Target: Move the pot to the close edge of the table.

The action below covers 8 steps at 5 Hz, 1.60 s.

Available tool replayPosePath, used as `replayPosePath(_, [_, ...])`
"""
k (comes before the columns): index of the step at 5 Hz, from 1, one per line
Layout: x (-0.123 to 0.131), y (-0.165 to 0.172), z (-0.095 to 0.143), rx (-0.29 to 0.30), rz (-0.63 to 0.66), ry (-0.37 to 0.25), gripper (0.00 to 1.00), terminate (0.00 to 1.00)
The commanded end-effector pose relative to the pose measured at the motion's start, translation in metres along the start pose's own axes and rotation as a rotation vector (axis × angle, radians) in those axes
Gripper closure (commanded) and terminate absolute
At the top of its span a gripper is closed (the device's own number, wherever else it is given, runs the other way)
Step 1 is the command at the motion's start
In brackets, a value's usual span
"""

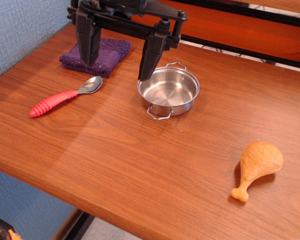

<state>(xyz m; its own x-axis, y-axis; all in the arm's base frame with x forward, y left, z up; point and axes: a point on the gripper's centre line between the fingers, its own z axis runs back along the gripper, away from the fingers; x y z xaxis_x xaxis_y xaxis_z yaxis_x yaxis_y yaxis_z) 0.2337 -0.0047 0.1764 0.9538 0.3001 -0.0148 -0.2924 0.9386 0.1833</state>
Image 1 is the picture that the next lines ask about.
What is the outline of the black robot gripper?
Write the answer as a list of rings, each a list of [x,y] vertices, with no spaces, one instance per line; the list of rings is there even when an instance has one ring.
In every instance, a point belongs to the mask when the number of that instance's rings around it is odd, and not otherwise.
[[[159,0],[72,0],[67,18],[75,25],[80,59],[92,66],[102,29],[146,39],[138,79],[151,78],[165,49],[177,48],[188,15]]]

